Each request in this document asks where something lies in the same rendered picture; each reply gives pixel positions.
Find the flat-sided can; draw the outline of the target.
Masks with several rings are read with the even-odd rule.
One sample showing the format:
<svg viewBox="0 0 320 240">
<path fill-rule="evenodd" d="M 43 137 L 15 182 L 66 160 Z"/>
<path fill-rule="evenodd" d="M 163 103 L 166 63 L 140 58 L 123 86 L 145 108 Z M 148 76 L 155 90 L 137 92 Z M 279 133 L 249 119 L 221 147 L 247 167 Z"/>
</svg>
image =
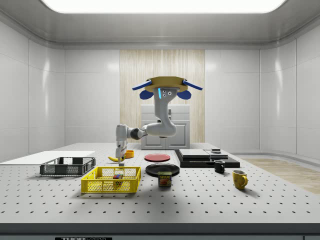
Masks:
<svg viewBox="0 0 320 240">
<path fill-rule="evenodd" d="M 171 171 L 158 171 L 158 186 L 170 187 L 172 185 L 172 172 Z"/>
</svg>

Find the drone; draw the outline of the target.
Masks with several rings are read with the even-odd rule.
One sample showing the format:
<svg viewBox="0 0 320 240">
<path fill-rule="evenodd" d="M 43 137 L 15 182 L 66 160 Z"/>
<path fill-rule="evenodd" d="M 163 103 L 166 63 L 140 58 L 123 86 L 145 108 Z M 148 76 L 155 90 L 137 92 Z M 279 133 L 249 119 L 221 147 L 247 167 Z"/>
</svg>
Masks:
<svg viewBox="0 0 320 240">
<path fill-rule="evenodd" d="M 192 87 L 200 91 L 203 89 L 202 87 L 177 76 L 158 76 L 149 78 L 146 82 L 140 83 L 132 89 L 135 91 L 144 88 L 144 90 L 139 94 L 139 97 L 146 100 L 154 95 L 153 89 L 178 88 L 177 96 L 181 99 L 188 100 L 192 96 L 188 91 L 188 87 Z"/>
</svg>

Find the black mug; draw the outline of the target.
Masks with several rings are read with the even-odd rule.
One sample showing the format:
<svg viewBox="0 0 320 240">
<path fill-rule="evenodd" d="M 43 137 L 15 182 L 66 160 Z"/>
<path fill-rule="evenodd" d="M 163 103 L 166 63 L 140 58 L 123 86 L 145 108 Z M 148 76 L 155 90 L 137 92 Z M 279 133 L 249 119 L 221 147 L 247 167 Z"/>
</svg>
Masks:
<svg viewBox="0 0 320 240">
<path fill-rule="evenodd" d="M 216 173 L 223 174 L 225 172 L 225 161 L 214 160 L 214 170 Z"/>
</svg>

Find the dark grey basket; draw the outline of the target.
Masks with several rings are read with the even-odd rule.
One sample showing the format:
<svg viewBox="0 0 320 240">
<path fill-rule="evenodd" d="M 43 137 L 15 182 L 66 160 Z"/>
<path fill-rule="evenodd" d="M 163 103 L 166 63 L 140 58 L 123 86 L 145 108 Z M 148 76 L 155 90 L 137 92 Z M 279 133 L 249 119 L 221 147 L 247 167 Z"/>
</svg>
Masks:
<svg viewBox="0 0 320 240">
<path fill-rule="evenodd" d="M 82 176 L 96 165 L 94 157 L 58 157 L 40 165 L 42 176 Z"/>
</svg>

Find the black stove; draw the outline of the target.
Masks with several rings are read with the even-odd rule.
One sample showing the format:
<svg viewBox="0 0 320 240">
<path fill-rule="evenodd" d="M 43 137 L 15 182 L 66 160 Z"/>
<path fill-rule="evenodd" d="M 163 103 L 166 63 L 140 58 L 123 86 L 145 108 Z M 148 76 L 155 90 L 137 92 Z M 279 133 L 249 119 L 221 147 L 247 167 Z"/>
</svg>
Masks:
<svg viewBox="0 0 320 240">
<path fill-rule="evenodd" d="M 239 168 L 240 162 L 225 153 L 209 149 L 176 149 L 181 168 L 213 168 L 214 160 L 225 161 L 226 168 Z"/>
</svg>

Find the white cabinet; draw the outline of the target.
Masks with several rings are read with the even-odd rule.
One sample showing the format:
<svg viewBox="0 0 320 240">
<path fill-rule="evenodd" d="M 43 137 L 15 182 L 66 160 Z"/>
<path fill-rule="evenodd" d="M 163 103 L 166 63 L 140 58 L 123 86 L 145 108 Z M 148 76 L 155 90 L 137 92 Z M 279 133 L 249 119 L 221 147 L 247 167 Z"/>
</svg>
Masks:
<svg viewBox="0 0 320 240">
<path fill-rule="evenodd" d="M 176 126 L 176 135 L 160 138 L 146 136 L 141 139 L 143 150 L 176 150 L 190 147 L 190 106 L 188 104 L 169 104 L 168 115 Z"/>
</svg>

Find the red plate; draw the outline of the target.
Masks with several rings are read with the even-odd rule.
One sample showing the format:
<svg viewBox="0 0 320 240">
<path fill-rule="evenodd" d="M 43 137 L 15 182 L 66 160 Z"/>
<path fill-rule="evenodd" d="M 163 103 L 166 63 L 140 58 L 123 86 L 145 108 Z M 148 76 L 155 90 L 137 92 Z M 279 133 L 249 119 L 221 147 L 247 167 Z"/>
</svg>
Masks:
<svg viewBox="0 0 320 240">
<path fill-rule="evenodd" d="M 152 153 L 152 154 L 146 155 L 144 159 L 148 162 L 166 162 L 170 160 L 171 157 L 163 153 Z"/>
</svg>

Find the yellow mug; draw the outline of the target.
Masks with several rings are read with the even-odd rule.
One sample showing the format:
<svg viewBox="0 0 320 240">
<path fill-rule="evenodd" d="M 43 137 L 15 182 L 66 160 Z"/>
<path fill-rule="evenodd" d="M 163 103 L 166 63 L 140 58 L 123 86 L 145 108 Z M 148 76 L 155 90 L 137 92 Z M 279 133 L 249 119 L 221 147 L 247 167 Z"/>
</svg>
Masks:
<svg viewBox="0 0 320 240">
<path fill-rule="evenodd" d="M 243 190 L 248 184 L 247 173 L 245 171 L 233 170 L 232 177 L 234 186 L 239 190 Z"/>
</svg>

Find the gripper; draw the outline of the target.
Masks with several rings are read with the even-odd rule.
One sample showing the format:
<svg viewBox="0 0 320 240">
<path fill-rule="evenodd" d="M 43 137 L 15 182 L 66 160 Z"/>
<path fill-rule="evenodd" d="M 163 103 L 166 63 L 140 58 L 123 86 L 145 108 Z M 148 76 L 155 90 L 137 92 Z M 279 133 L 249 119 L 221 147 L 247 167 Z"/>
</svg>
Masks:
<svg viewBox="0 0 320 240">
<path fill-rule="evenodd" d="M 115 151 L 115 158 L 118 163 L 121 163 L 126 158 L 127 147 L 118 146 Z"/>
</svg>

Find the white board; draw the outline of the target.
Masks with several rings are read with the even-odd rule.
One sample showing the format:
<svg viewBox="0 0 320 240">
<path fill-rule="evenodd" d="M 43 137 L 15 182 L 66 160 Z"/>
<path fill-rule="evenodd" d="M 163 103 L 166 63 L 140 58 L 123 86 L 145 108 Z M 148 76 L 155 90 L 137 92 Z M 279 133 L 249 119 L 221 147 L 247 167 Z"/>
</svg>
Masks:
<svg viewBox="0 0 320 240">
<path fill-rule="evenodd" d="M 40 165 L 59 157 L 87 157 L 94 152 L 95 151 L 43 151 L 1 162 L 0 165 Z"/>
</svg>

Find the yellow basket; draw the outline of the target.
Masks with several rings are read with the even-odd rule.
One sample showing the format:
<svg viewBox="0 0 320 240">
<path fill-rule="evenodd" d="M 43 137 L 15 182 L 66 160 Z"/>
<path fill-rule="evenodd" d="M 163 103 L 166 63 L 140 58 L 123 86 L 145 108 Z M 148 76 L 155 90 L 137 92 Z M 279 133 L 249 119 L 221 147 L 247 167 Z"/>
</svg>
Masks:
<svg viewBox="0 0 320 240">
<path fill-rule="evenodd" d="M 113 176 L 123 174 L 122 185 L 114 188 Z M 136 166 L 97 166 L 81 179 L 82 193 L 135 193 L 141 180 L 141 168 Z"/>
</svg>

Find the black plate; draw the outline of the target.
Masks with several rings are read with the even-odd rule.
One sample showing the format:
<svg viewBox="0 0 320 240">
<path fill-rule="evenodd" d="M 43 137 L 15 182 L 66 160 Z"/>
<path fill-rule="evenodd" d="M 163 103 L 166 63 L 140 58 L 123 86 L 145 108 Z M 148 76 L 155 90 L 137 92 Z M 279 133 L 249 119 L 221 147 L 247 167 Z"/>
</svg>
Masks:
<svg viewBox="0 0 320 240">
<path fill-rule="evenodd" d="M 158 172 L 171 172 L 172 176 L 178 175 L 180 168 L 177 165 L 169 163 L 155 163 L 145 168 L 147 174 L 153 177 L 158 176 Z"/>
</svg>

